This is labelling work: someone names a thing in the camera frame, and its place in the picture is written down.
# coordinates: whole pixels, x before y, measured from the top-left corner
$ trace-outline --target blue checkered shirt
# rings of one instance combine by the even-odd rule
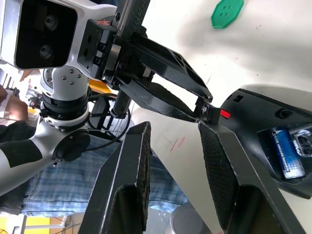
[[[107,141],[91,137],[90,148]],[[103,149],[85,152],[72,162],[49,166],[34,176],[23,202],[22,214],[57,217],[84,212],[98,175],[98,171],[118,143]],[[151,192],[149,207],[172,212],[187,198],[163,164],[151,155]]]

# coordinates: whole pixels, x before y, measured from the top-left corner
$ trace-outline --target table surface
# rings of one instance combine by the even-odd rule
[[[220,106],[244,87],[312,110],[312,1],[245,1],[239,17],[219,30],[210,20],[217,3],[151,0],[143,25],[149,38],[185,57],[213,94],[213,105]],[[154,81],[195,106],[194,95],[159,77]],[[152,148],[211,231],[221,231],[197,125],[140,108],[133,111],[133,120],[151,122]],[[312,202],[282,194],[306,232],[312,233]]]

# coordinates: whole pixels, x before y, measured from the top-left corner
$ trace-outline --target orange part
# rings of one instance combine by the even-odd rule
[[[93,91],[100,93],[100,94],[112,93],[111,90],[108,88],[108,86],[104,82],[99,81],[99,80],[91,79],[89,81],[89,86],[91,87]]]

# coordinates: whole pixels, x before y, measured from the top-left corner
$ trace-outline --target yellow object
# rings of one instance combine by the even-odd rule
[[[95,91],[97,93],[100,93],[100,94],[104,94],[104,93],[109,93],[110,94],[111,93],[111,90],[102,81],[91,79],[89,81],[89,86],[91,87],[91,89],[93,91]]]
[[[0,218],[0,229],[6,231],[6,218]]]
[[[50,218],[37,218],[37,217],[28,217],[26,220],[26,226],[35,226],[35,225],[49,225]],[[25,234],[49,234],[49,229],[26,229]]]
[[[35,114],[35,113],[36,113],[36,110],[34,110],[34,109],[31,108],[31,107],[28,107],[28,113]]]

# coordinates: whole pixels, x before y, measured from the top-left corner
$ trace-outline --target blue battery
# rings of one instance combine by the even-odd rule
[[[279,161],[286,179],[305,176],[305,171],[287,130],[272,132]]]

